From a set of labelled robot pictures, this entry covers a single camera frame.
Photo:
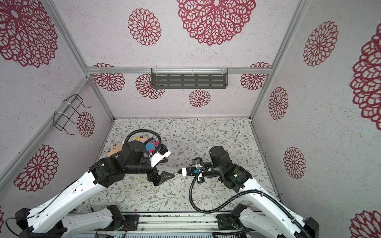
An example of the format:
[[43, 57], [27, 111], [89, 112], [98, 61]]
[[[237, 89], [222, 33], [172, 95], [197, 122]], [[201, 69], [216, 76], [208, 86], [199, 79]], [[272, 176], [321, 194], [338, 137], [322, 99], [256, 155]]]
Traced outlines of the dark grey wall shelf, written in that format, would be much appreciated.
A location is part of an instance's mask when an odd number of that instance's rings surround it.
[[226, 89], [228, 69], [218, 70], [159, 70], [151, 69], [154, 89]]

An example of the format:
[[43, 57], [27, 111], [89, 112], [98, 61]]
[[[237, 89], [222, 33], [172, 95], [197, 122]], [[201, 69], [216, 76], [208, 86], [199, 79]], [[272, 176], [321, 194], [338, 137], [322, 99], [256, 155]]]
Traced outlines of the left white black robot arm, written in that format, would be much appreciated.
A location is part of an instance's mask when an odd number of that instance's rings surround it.
[[149, 152], [141, 141], [124, 143], [49, 201], [33, 209], [17, 211], [16, 224], [22, 229], [18, 237], [68, 238], [91, 230], [111, 231], [121, 227], [124, 216], [116, 205], [82, 215], [71, 214], [71, 211], [89, 197], [123, 180], [125, 175], [145, 174], [155, 186], [172, 179], [174, 174], [160, 173], [156, 167], [170, 155], [171, 151], [163, 144]]

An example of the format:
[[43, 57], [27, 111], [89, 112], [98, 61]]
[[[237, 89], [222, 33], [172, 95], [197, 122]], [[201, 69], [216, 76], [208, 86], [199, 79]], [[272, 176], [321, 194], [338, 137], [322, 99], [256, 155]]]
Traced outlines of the yellow head pink plush doll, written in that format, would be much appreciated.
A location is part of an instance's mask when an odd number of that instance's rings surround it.
[[146, 146], [146, 150], [150, 153], [153, 154], [154, 150], [156, 147], [159, 145], [159, 142], [156, 141], [153, 137], [146, 137], [143, 135], [139, 135], [135, 138], [136, 141], [143, 142], [144, 145]]

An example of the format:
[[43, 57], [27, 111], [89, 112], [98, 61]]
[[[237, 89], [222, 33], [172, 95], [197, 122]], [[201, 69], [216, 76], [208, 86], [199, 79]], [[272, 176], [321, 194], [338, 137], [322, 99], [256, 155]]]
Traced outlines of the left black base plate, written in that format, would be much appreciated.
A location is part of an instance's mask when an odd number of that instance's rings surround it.
[[114, 219], [108, 227], [97, 229], [96, 231], [136, 231], [139, 219], [139, 215], [122, 215]]

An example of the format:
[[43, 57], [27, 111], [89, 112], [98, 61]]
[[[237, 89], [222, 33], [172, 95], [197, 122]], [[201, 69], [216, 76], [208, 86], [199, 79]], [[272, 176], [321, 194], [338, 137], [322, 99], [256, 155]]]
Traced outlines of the beige striped plush doll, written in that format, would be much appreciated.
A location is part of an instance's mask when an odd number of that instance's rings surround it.
[[123, 148], [123, 143], [114, 144], [107, 152], [107, 157], [118, 157]]

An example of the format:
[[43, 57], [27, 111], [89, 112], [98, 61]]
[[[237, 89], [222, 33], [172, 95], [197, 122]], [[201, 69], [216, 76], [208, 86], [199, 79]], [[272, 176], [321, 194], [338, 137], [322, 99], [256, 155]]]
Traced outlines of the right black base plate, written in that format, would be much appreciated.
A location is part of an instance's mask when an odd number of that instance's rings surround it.
[[216, 218], [219, 230], [239, 230], [243, 227], [239, 219], [231, 214], [217, 214]]

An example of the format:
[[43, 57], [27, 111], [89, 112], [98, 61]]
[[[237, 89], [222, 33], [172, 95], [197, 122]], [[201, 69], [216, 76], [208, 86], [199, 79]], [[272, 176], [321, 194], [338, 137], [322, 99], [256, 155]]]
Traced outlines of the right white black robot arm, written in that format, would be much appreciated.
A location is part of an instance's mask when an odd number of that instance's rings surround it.
[[263, 214], [257, 215], [243, 204], [238, 204], [230, 213], [233, 227], [247, 231], [256, 231], [267, 238], [317, 238], [318, 222], [309, 217], [303, 218], [291, 209], [280, 203], [267, 192], [256, 179], [243, 167], [234, 164], [228, 152], [222, 146], [210, 149], [211, 162], [204, 162], [202, 158], [195, 158], [192, 164], [179, 172], [183, 176], [192, 177], [191, 185], [203, 183], [205, 178], [217, 177], [228, 189], [235, 191], [235, 195], [216, 208], [204, 210], [198, 208], [189, 189], [191, 207], [202, 214], [212, 214], [222, 210], [234, 200], [243, 197]]

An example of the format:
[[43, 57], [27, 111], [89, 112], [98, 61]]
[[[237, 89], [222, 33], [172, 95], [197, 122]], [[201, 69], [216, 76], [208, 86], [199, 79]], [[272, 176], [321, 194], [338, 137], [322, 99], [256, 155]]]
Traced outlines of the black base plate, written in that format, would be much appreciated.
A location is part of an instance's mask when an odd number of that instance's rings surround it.
[[216, 218], [219, 230], [239, 230], [243, 227], [239, 219], [231, 214], [217, 214]]
[[122, 215], [114, 219], [108, 227], [97, 229], [96, 231], [136, 231], [139, 219], [139, 215]]

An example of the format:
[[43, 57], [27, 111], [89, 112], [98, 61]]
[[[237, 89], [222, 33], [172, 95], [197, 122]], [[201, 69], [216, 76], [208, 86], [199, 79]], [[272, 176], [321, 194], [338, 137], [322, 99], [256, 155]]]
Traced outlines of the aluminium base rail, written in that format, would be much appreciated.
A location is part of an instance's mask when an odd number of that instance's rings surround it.
[[136, 231], [96, 231], [86, 229], [75, 231], [65, 238], [262, 238], [257, 231], [248, 231], [242, 227], [239, 230], [219, 230], [217, 214], [184, 213], [124, 213], [123, 215], [139, 215]]

